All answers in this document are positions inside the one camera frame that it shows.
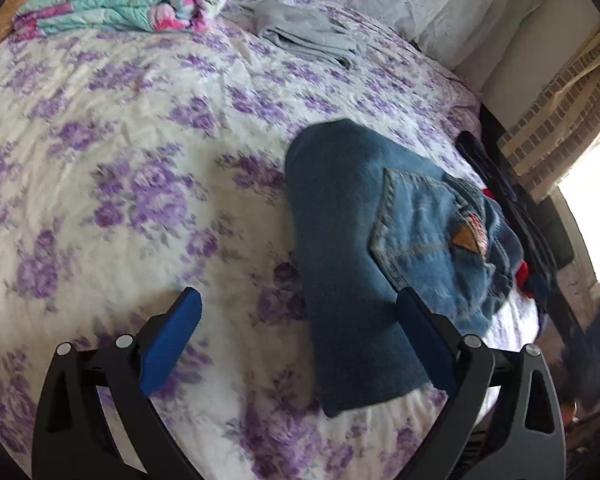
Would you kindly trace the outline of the red garment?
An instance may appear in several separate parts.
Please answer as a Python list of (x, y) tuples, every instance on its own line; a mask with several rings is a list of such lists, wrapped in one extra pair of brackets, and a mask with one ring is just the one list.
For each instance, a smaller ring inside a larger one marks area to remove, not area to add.
[(519, 207), (512, 205), (506, 194), (494, 194), (490, 188), (484, 188), (482, 192), (485, 196), (488, 196), (491, 200), (495, 200), (501, 206), (507, 225), (513, 230), (513, 232), (516, 234), (516, 237), (520, 241), (522, 247), (522, 258), (515, 273), (515, 281), (524, 296), (527, 298), (536, 299), (536, 293), (530, 287), (529, 282), (531, 268), (529, 266), (529, 260), (527, 259), (529, 255), (528, 230), (524, 220), (522, 220), (519, 214)]

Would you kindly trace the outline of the dark navy clothing pile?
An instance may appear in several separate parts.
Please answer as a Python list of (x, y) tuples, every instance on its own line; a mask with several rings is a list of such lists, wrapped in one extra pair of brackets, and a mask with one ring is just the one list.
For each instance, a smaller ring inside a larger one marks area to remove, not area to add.
[(501, 206), (509, 227), (520, 241), (527, 271), (522, 274), (518, 287), (535, 300), (542, 314), (553, 321), (565, 344), (573, 338), (580, 338), (583, 330), (559, 289), (557, 264), (550, 246), (506, 175), (490, 159), (482, 143), (472, 133), (461, 132), (455, 140), (455, 147), (486, 184), (490, 196)]

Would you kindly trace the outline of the folded grey garment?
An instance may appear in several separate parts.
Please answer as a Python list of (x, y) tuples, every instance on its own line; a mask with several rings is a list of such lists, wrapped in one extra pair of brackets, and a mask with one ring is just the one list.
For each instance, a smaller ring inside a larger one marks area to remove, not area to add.
[(242, 2), (238, 8), (252, 19), (260, 39), (295, 55), (348, 70), (365, 53), (346, 25), (320, 10), (276, 0)]

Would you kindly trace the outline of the striped beige curtain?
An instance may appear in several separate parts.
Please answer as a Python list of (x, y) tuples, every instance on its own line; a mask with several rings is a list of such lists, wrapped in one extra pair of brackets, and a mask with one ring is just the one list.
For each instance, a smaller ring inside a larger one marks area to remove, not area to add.
[(538, 94), (498, 148), (539, 203), (600, 137), (600, 24)]

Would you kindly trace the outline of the blue denim child jeans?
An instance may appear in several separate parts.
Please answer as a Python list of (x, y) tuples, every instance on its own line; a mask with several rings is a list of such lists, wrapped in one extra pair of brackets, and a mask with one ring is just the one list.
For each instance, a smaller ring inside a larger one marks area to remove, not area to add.
[(449, 389), (450, 352), (417, 311), (488, 331), (524, 258), (498, 203), (347, 119), (302, 130), (285, 174), (324, 413)]

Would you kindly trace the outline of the purple floral bedspread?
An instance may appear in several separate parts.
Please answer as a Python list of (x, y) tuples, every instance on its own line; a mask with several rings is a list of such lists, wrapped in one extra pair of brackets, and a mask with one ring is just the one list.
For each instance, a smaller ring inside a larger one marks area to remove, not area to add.
[(261, 40), (245, 1), (200, 34), (81, 29), (0, 44), (0, 441), (29, 467), (63, 341), (134, 333), (192, 286), (204, 316), (152, 399), (209, 479), (390, 479), (444, 402), (424, 387), (329, 419), (314, 399), (283, 163), (294, 135), (350, 118), (476, 174), (454, 138), (478, 96), (339, 4), (348, 70)]

